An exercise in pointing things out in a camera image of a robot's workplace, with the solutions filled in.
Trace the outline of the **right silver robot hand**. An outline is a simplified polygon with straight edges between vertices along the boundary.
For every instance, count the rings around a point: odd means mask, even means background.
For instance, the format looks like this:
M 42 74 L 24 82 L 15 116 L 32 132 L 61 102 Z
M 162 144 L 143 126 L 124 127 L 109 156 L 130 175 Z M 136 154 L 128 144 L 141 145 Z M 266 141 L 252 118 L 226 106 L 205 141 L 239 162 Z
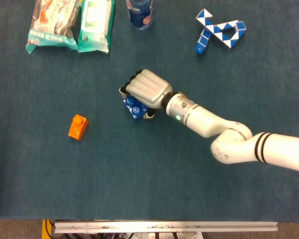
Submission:
M 138 70 L 119 92 L 135 120 L 152 119 L 173 95 L 171 84 L 148 69 Z

